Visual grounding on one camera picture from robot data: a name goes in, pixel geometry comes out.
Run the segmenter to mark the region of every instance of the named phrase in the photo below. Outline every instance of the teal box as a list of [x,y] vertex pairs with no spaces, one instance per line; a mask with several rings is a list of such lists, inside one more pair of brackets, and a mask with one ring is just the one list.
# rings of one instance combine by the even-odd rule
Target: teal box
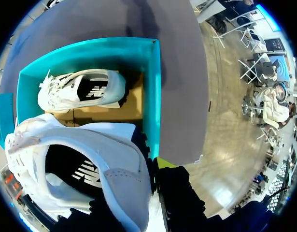
[[38,106],[39,84],[48,71],[56,76],[85,69],[120,70],[144,73],[143,132],[151,157],[159,154],[161,118],[160,44],[156,39],[135,37],[101,38],[74,43],[52,51],[26,66],[17,87],[18,123],[44,113]]
[[0,94],[0,146],[3,149],[5,137],[14,129],[13,93]]

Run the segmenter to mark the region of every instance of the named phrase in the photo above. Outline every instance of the white chair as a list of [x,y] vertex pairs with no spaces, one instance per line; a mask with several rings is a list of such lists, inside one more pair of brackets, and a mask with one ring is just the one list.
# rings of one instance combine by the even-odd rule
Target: white chair
[[[246,63],[244,63],[241,60],[238,60],[239,63],[241,63],[245,68],[247,68],[247,71],[240,76],[240,79],[242,79],[244,76],[247,76],[249,81],[247,82],[247,84],[249,85],[250,83],[252,83],[256,78],[258,79],[258,81],[260,83],[263,82],[263,80],[268,80],[271,79],[273,81],[277,80],[277,68],[279,67],[279,63],[276,62],[276,64],[272,64],[268,55],[266,53],[263,53],[262,55],[260,55],[258,57],[258,60],[253,61],[253,65],[251,67],[249,67]],[[255,68],[257,63],[261,63],[261,74],[259,74]],[[254,76],[251,77],[248,75],[248,73],[251,72]]]
[[270,143],[272,147],[275,147],[277,144],[276,136],[278,134],[279,124],[275,122],[273,119],[273,112],[274,112],[274,104],[273,100],[267,96],[264,96],[264,105],[263,105],[263,121],[271,127],[266,131],[263,127],[261,127],[262,135],[257,138],[261,139],[265,136],[265,143]]
[[255,51],[257,53],[264,53],[267,52],[266,43],[264,39],[255,34],[253,30],[246,28],[246,30],[238,30],[242,33],[242,37],[240,41],[245,45],[245,47],[251,46],[251,51]]

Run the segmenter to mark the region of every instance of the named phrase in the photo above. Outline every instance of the white sneaker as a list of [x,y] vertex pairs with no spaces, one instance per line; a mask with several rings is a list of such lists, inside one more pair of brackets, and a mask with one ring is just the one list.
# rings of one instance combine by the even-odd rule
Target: white sneaker
[[126,81],[115,71],[89,69],[57,77],[49,75],[40,84],[38,104],[48,112],[65,113],[70,109],[98,105],[120,108]]
[[6,137],[9,169],[24,192],[55,220],[68,217],[71,207],[90,213],[93,191],[87,190],[102,188],[126,231],[145,231],[151,196],[145,159],[130,134],[120,137],[110,133],[113,127],[99,124],[67,128],[51,114],[27,119]]

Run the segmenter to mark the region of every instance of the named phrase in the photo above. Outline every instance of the bag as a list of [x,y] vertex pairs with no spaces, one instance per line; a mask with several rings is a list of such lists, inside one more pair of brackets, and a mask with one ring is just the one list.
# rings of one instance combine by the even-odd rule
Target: bag
[[220,14],[215,14],[206,21],[215,29],[217,33],[226,33],[226,24]]

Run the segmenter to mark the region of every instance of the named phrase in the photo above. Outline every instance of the floor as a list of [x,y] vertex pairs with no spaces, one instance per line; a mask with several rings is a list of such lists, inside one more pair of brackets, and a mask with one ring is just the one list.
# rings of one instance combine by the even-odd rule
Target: floor
[[243,96],[252,91],[252,85],[240,80],[242,66],[237,60],[252,58],[251,50],[240,42],[238,32],[224,38],[223,48],[217,39],[212,39],[214,32],[208,23],[200,28],[208,63],[211,107],[203,156],[199,163],[186,168],[192,187],[206,203],[206,216],[212,216],[229,209],[246,193],[268,147],[256,140],[260,129],[241,115]]

